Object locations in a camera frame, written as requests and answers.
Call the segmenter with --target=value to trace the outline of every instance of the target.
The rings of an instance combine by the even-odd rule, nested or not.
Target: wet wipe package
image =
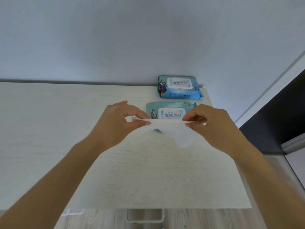
[[[198,82],[192,76],[159,76],[158,93],[166,99],[199,100],[203,97]]]
[[[146,104],[146,113],[151,119],[182,119],[186,113],[195,108],[196,103],[180,102],[150,102]]]

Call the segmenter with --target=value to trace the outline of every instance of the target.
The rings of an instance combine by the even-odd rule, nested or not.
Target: wooden floor
[[[279,175],[305,199],[305,191],[283,156],[267,156],[267,160]],[[130,224],[126,222],[126,210],[84,210],[81,215],[61,216],[55,229],[264,229],[266,228],[250,188],[241,174],[251,209],[166,209],[163,223]]]

